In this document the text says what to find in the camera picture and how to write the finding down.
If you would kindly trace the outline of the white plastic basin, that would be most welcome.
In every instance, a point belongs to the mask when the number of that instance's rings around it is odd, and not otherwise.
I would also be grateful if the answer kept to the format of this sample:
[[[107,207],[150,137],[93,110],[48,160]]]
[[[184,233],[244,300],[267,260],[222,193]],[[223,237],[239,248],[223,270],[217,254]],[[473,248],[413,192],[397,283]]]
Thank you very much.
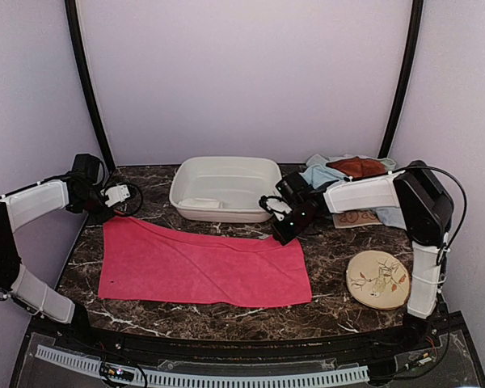
[[[272,217],[259,206],[261,196],[276,195],[282,178],[276,162],[266,158],[195,157],[183,162],[171,184],[169,201],[179,214],[193,221],[261,223]],[[221,209],[179,206],[186,198],[212,198]]]

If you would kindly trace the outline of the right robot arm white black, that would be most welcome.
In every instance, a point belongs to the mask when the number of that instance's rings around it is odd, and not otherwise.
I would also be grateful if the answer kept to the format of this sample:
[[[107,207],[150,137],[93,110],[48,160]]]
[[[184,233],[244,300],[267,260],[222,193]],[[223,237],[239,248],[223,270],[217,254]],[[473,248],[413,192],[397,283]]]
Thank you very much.
[[[420,160],[369,177],[332,174],[319,179],[308,171],[286,175],[273,196],[259,206],[274,216],[273,237],[292,242],[318,217],[373,211],[380,221],[407,233],[414,263],[407,312],[428,318],[445,281],[445,261],[458,229],[452,226],[454,203],[437,178],[441,170]]]

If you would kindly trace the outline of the white embroidered towel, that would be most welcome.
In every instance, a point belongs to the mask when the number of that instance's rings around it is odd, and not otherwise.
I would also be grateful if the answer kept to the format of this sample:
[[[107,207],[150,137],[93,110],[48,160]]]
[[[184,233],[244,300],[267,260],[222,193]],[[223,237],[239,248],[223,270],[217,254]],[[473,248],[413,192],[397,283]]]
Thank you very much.
[[[221,209],[223,203],[212,198],[186,198],[179,202],[179,206],[193,209]]]

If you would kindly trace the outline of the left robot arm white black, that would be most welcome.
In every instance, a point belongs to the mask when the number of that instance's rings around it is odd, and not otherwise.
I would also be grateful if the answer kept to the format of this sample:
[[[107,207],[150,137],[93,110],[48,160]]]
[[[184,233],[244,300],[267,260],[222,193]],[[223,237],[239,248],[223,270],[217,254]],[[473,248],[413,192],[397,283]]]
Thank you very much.
[[[60,294],[29,271],[15,235],[51,213],[87,213],[102,224],[114,216],[101,194],[106,168],[91,154],[77,154],[71,169],[0,196],[0,302],[12,300],[26,311],[68,326],[65,337],[80,352],[92,352],[97,333],[86,308]]]

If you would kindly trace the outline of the pink towel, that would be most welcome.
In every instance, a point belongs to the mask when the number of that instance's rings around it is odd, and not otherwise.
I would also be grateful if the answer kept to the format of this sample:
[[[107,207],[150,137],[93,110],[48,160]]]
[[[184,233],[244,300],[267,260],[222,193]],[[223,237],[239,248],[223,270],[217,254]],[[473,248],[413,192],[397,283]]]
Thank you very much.
[[[102,299],[277,308],[308,303],[298,241],[192,234],[134,217],[103,226]]]

